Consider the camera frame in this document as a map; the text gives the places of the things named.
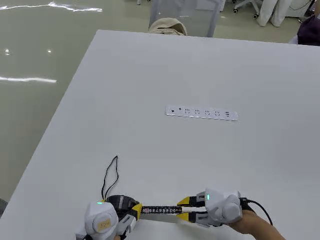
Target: chair leg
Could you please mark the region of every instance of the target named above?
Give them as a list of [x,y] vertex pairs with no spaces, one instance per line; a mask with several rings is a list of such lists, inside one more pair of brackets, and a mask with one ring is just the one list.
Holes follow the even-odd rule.
[[260,9],[259,9],[259,7],[258,7],[258,5],[257,5],[257,3],[256,3],[256,1],[255,0],[252,0],[252,5],[253,5],[253,7],[254,7],[254,9],[255,9],[255,11],[256,11],[256,14],[258,14],[259,15],[259,13],[260,13]]
[[235,5],[234,9],[238,9],[241,6],[246,5],[246,4],[250,3],[250,2],[251,2],[251,0],[244,0],[244,1],[240,2],[240,3],[238,3],[237,5]]

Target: power strip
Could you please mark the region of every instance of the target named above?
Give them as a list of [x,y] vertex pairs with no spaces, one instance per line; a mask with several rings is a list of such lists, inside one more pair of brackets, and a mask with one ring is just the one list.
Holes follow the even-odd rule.
[[238,121],[237,112],[213,107],[168,105],[165,108],[165,114],[179,117]]

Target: tiled floor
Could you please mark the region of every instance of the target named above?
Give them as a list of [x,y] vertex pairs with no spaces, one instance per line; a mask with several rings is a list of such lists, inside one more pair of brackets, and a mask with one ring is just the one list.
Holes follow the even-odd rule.
[[[150,6],[146,0],[140,6],[135,0],[1,1],[0,198],[10,199],[96,30],[146,32]],[[214,37],[287,43],[299,27],[296,19],[259,27],[251,6],[238,14],[232,9],[227,3],[220,13]]]

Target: ruler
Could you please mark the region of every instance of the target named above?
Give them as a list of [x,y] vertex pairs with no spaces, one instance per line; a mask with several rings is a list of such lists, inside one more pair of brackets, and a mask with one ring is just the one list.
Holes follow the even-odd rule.
[[141,214],[181,214],[182,206],[143,206]]

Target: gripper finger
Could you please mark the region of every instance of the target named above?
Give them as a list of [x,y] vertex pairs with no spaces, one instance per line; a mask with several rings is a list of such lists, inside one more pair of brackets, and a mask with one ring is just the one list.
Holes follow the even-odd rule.
[[205,206],[205,192],[200,192],[196,196],[187,196],[177,203],[182,207],[204,207]]

